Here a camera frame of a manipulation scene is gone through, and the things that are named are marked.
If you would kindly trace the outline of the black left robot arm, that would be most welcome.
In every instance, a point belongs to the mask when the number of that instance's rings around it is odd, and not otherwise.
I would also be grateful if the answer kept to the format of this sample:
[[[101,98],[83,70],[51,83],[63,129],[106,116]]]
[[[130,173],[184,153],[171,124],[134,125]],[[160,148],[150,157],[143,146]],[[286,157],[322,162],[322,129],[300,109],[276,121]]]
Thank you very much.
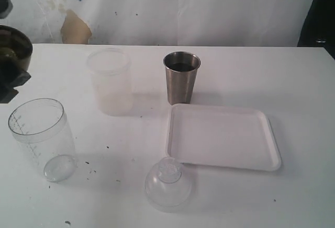
[[[16,87],[30,78],[28,68],[32,43],[21,31],[1,25],[1,104],[9,103],[17,94]]]

